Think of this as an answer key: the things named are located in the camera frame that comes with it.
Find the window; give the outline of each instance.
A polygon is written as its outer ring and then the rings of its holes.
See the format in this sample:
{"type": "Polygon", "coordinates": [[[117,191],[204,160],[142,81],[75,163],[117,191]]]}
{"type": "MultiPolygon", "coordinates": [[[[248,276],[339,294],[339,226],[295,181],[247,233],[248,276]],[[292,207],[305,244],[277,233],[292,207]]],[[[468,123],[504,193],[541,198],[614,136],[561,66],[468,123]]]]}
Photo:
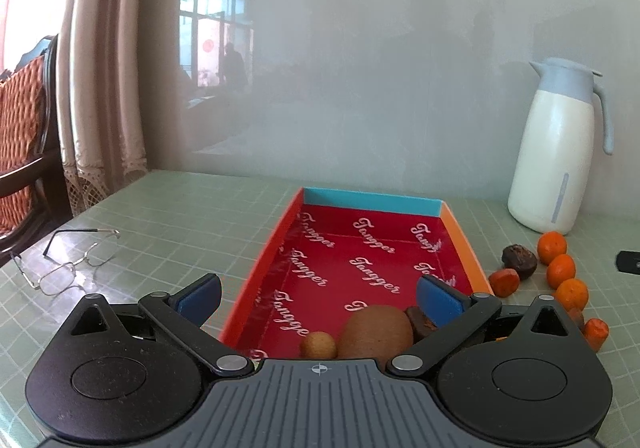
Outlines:
{"type": "Polygon", "coordinates": [[[246,0],[180,0],[180,66],[198,87],[234,88],[237,78],[225,75],[220,65],[231,42],[244,64],[246,83],[252,80],[254,31],[246,13],[246,0]]]}

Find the dried fruit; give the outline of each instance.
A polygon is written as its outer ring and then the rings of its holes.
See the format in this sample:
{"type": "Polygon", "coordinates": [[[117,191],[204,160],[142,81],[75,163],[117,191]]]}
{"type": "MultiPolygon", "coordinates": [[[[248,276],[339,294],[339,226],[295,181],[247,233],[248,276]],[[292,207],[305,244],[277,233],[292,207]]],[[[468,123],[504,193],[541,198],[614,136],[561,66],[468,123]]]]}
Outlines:
{"type": "Polygon", "coordinates": [[[564,281],[568,281],[575,277],[575,262],[571,255],[562,253],[554,258],[546,268],[546,283],[552,289],[558,289],[558,286],[564,281]]]}
{"type": "Polygon", "coordinates": [[[589,301],[589,289],[583,281],[569,279],[558,286],[555,297],[565,310],[576,307],[583,311],[589,301]]]}
{"type": "Polygon", "coordinates": [[[591,318],[584,325],[584,338],[593,352],[598,352],[608,337],[609,326],[603,320],[591,318]]]}
{"type": "Polygon", "coordinates": [[[424,340],[437,329],[417,305],[407,307],[404,310],[404,314],[407,315],[409,322],[411,322],[411,329],[414,330],[414,343],[424,340]]]}
{"type": "Polygon", "coordinates": [[[322,331],[309,333],[300,342],[300,355],[307,360],[333,360],[337,350],[334,338],[322,331]]]}
{"type": "Polygon", "coordinates": [[[505,268],[515,269],[521,281],[528,279],[538,267],[538,259],[523,245],[512,244],[502,250],[505,268]]]}
{"type": "Polygon", "coordinates": [[[577,307],[572,307],[569,311],[567,311],[569,318],[574,321],[574,323],[580,329],[580,332],[584,332],[584,316],[582,315],[582,311],[577,307]]]}
{"type": "Polygon", "coordinates": [[[538,258],[548,266],[558,255],[566,253],[566,239],[558,232],[547,232],[538,239],[538,258]]]}
{"type": "Polygon", "coordinates": [[[507,298],[516,292],[520,285],[520,277],[515,269],[501,269],[489,275],[489,285],[496,297],[507,298]]]}

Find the red tray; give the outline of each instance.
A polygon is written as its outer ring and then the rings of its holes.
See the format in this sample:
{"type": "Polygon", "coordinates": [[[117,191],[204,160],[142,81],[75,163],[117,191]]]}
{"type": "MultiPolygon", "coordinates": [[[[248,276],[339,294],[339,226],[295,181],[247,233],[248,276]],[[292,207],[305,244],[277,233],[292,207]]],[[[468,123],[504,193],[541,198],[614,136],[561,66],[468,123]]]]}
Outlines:
{"type": "Polygon", "coordinates": [[[311,331],[339,336],[372,304],[415,305],[422,275],[492,293],[440,200],[303,188],[257,259],[220,340],[253,359],[298,358],[311,331]]]}

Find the chair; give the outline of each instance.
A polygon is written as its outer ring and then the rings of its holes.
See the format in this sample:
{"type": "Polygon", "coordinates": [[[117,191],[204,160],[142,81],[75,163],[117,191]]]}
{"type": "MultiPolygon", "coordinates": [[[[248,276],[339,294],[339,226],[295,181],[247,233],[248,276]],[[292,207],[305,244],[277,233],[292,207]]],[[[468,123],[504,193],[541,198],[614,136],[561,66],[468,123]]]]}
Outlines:
{"type": "Polygon", "coordinates": [[[0,265],[71,219],[55,102],[57,37],[0,84],[0,265]]]}

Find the eyeglasses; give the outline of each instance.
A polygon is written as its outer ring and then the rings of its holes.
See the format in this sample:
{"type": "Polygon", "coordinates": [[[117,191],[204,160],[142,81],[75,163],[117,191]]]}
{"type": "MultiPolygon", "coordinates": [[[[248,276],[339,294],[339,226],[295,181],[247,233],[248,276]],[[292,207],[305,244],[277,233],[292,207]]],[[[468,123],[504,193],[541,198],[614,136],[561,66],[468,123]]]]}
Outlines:
{"type": "Polygon", "coordinates": [[[86,262],[92,268],[98,268],[109,262],[118,250],[119,237],[120,232],[117,230],[101,230],[98,228],[56,230],[51,235],[41,257],[39,255],[31,255],[25,263],[20,254],[12,252],[10,254],[18,270],[32,289],[39,289],[44,295],[55,297],[73,286],[76,279],[76,268],[81,263],[86,262]],[[49,250],[56,235],[78,232],[104,234],[104,236],[89,246],[82,257],[76,261],[60,263],[49,256],[49,250]],[[50,269],[51,262],[57,264],[53,269],[50,269]]]}

